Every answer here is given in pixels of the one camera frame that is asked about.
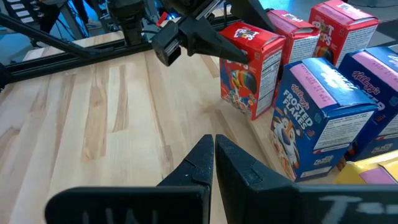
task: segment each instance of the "blue cereal box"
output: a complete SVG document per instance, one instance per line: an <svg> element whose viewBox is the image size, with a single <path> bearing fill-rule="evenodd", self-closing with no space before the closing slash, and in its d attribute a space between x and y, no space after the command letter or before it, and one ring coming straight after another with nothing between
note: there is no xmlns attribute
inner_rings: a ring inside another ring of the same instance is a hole
<svg viewBox="0 0 398 224"><path fill-rule="evenodd" d="M326 59L286 65L271 141L287 175L295 181L326 176L376 110Z"/></svg>
<svg viewBox="0 0 398 224"><path fill-rule="evenodd" d="M346 158L358 161L398 149L398 55L388 47L347 54L340 72L378 105Z"/></svg>

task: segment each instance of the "red cereal box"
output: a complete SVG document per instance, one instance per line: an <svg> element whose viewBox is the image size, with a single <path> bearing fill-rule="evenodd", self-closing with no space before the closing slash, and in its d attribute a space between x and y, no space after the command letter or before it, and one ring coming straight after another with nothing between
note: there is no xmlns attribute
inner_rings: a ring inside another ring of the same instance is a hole
<svg viewBox="0 0 398 224"><path fill-rule="evenodd" d="M340 0L311 9L310 23L321 30L315 57L325 57L338 67L350 52L368 46L379 20Z"/></svg>
<svg viewBox="0 0 398 224"><path fill-rule="evenodd" d="M282 66L313 55L319 39L319 29L285 10L268 11L275 33L286 37L282 51Z"/></svg>
<svg viewBox="0 0 398 224"><path fill-rule="evenodd" d="M256 119L270 107L285 37L243 22L220 32L249 58L247 65L220 59L221 97Z"/></svg>

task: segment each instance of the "gray floor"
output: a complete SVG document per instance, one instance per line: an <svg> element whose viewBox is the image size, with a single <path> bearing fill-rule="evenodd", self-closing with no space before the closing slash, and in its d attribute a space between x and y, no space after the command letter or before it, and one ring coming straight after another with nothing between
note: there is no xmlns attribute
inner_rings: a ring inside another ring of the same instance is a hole
<svg viewBox="0 0 398 224"><path fill-rule="evenodd" d="M274 9L285 9L302 19L308 19L310 16L311 7L323 2L324 0L260 0L264 8L274 8ZM378 6L388 6L392 4L397 4L397 0L350 0L353 4L368 5L377 4ZM389 21L393 19L398 19L398 7L387 7L387 8L372 8L372 7L357 7L365 12L368 12L381 21ZM94 11L86 6L86 10L91 18L95 19ZM66 33L65 29L61 26L61 34L63 38L71 40L72 38ZM51 34L60 37L57 28L54 26ZM369 46L379 45L386 42L393 41L394 39L383 35L381 33L375 33ZM0 36L0 62L3 64L9 64L10 55L14 55L16 52L23 49L29 48L29 39L20 34L6 35L5 37Z"/></svg>

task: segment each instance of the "yellow box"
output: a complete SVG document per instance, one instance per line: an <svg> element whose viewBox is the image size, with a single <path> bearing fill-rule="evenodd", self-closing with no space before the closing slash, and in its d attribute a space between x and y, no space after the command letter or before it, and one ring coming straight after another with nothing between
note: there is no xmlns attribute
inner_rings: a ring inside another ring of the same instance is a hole
<svg viewBox="0 0 398 224"><path fill-rule="evenodd" d="M397 184L398 150L358 162L347 162L335 184Z"/></svg>

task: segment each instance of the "wooden table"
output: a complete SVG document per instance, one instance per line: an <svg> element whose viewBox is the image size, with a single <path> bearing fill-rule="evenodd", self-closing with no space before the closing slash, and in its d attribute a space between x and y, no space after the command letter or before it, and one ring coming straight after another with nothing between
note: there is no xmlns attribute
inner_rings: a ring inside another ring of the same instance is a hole
<svg viewBox="0 0 398 224"><path fill-rule="evenodd" d="M283 173L266 139L272 111L250 122L220 98L219 74L215 57L183 49L165 67L150 50L8 85L0 94L0 223L42 223L47 200L70 187L155 186L204 134L224 134ZM226 223L215 176L211 222Z"/></svg>

